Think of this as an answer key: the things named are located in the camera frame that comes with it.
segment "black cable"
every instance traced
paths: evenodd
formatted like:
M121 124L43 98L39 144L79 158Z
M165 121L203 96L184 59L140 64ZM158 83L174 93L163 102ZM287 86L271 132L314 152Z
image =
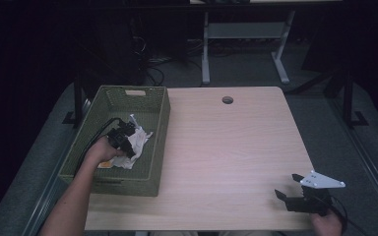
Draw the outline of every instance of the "black cable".
M162 83L164 82L164 72L161 71L160 69L154 68L154 67L148 67L147 69L152 69L152 70L158 71L161 74L160 82L157 82L155 80L155 78L152 76L152 74L150 74L150 72L147 72L147 76L153 81L153 86L154 87L161 87Z
M362 229L355 222L353 222L351 219L348 218L346 208L345 208L345 206L343 205L343 203L339 199L337 199L334 196L331 196L331 198L334 199L338 204L340 204L340 206L342 206L344 212L346 213L346 220L347 220L347 222L349 224L351 224L352 226L354 226L354 228L357 229L357 231L359 231L362 235L364 235L364 236L370 236L364 229Z

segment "wooden table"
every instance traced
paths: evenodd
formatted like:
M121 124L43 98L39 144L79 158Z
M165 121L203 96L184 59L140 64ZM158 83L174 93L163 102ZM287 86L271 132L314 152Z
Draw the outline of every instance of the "wooden table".
M91 195L87 230L302 230L275 189L313 169L279 88L170 88L159 195ZM224 104L224 96L233 98Z

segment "dark background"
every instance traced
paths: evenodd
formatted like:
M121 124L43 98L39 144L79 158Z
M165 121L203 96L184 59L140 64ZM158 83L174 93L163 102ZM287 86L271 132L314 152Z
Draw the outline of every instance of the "dark background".
M318 30L304 25L315 16L302 12L291 34L314 36L305 69L324 72L341 63L378 108L378 1L348 3L345 8L324 9ZM58 96L76 77L85 81L89 96L100 83L138 85L144 79L144 62L133 56L131 32L123 24L128 16L71 15L57 6L29 0L0 1L0 201ZM189 24L187 29L196 22L186 15L174 17L182 26ZM145 33L152 36L154 45L172 45L175 56L184 57L178 46L181 40L167 44L167 37L161 35L174 28L180 29L185 39L191 36L190 30L179 24L165 26L164 19L155 21L150 14L146 19L152 25ZM156 32L163 33L156 38ZM115 36L122 40L120 44L109 40ZM90 55L84 45L98 56Z

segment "metal stand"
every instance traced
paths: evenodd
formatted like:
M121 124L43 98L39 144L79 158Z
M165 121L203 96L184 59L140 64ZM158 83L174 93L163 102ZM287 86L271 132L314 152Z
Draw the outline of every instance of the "metal stand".
M277 51L272 52L272 59L275 62L279 77L283 84L289 83L282 54L290 26L293 22L294 11L290 11L285 22L275 23L209 23L208 12L205 13L204 21L204 54L202 55L202 83L210 83L210 65L208 61L208 39L209 38L279 38L281 44Z

